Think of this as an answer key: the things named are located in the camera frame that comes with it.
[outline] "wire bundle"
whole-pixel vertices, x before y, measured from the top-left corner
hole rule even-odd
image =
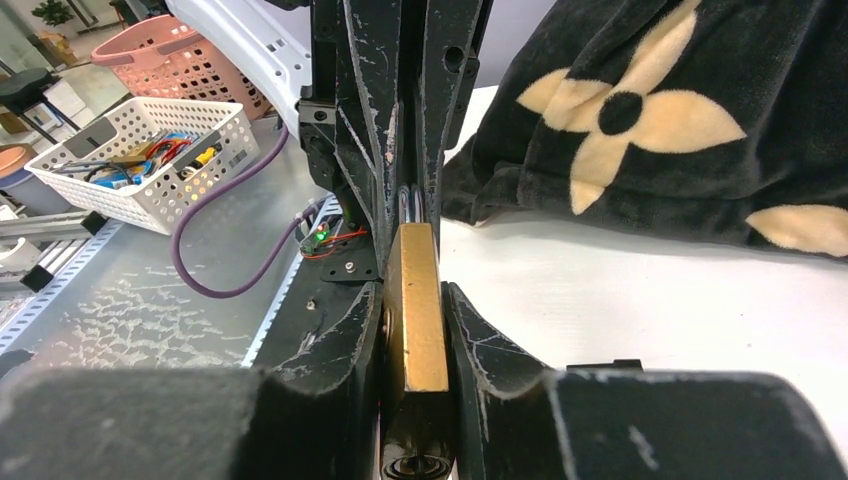
[[[333,252],[335,252],[336,249],[339,247],[338,244],[340,242],[349,240],[351,238],[361,237],[362,235],[365,235],[367,233],[368,232],[364,228],[360,227],[359,230],[357,230],[355,232],[346,233],[344,235],[334,235],[332,237],[327,237],[320,243],[320,246],[321,247],[328,247],[328,248],[330,248],[330,250],[323,251],[321,253],[314,253],[314,254],[307,254],[307,253],[301,251],[300,254],[303,255],[303,258],[308,258],[308,259],[311,259],[311,260],[314,260],[316,258],[324,258],[324,257],[327,257],[329,255],[332,255]]]

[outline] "metal bracket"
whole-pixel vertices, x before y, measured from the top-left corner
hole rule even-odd
[[[5,352],[30,325],[35,322],[39,314],[50,305],[56,297],[62,293],[62,290],[71,283],[77,273],[82,271],[83,267],[88,265],[88,262],[94,258],[104,245],[115,235],[115,233],[124,225],[122,222],[112,220],[102,228],[97,235],[94,236],[85,247],[68,262],[58,274],[55,275],[53,281],[41,290],[30,302],[19,311],[6,325],[0,328],[0,354]]]
[[[321,265],[321,280],[325,282],[361,283],[378,278],[377,258],[368,236],[344,242]]]
[[[168,0],[171,13],[200,32],[259,87],[299,137],[297,101],[312,83],[312,55],[269,15],[262,0]]]
[[[13,245],[21,237],[32,243],[88,238],[105,224],[106,219],[96,212],[60,213],[4,220],[0,223],[0,245]]]

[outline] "black fabric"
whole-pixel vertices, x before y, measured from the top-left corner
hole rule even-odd
[[[848,258],[848,2],[559,0],[443,179],[471,224]]]

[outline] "cable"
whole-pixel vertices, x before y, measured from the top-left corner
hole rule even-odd
[[[294,229],[300,225],[300,223],[305,217],[308,217],[309,215],[318,212],[318,208],[321,201],[315,202],[312,205],[306,207],[306,210],[304,210],[300,215],[295,217],[295,219],[289,224],[289,226],[286,227],[286,230],[283,232],[283,235],[271,249],[271,254],[268,255],[268,258],[265,259],[256,274],[253,275],[253,277],[251,277],[250,279],[248,279],[244,285],[234,288],[232,290],[212,290],[211,288],[202,285],[200,282],[195,280],[190,273],[188,273],[188,269],[186,268],[185,263],[183,262],[182,255],[180,253],[180,242],[183,238],[183,233],[185,233],[185,229],[191,219],[195,215],[197,215],[197,212],[202,210],[205,206],[209,205],[213,201],[225,195],[230,190],[241,185],[246,180],[253,177],[262,169],[267,167],[274,160],[274,158],[276,158],[277,155],[279,155],[279,153],[283,150],[283,146],[286,144],[286,140],[288,140],[288,138],[289,131],[287,128],[283,128],[283,131],[280,134],[280,139],[277,140],[277,143],[274,145],[271,151],[268,152],[268,155],[262,158],[262,160],[260,160],[256,165],[242,172],[231,182],[222,185],[220,188],[212,190],[200,201],[192,205],[188,209],[188,211],[186,211],[185,216],[179,221],[179,223],[177,223],[177,227],[174,230],[174,236],[171,237],[171,261],[174,262],[174,268],[177,270],[177,274],[180,276],[180,278],[183,279],[186,285],[191,287],[192,290],[196,291],[201,295],[219,299],[232,298],[250,290],[251,288],[253,288],[254,285],[256,285],[257,282],[259,282],[259,279],[261,279],[262,276],[265,275],[265,272],[267,272],[268,269],[271,267],[271,264],[274,262],[274,259],[276,258],[277,254],[280,253],[280,250],[283,248],[283,245],[286,243],[286,240],[288,240],[288,238],[291,236],[292,232],[294,232]]]

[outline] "potted plant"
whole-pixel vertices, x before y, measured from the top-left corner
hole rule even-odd
[[[76,33],[67,24],[74,18],[74,14],[61,0],[45,0],[32,10],[32,14],[65,37],[72,37]]]

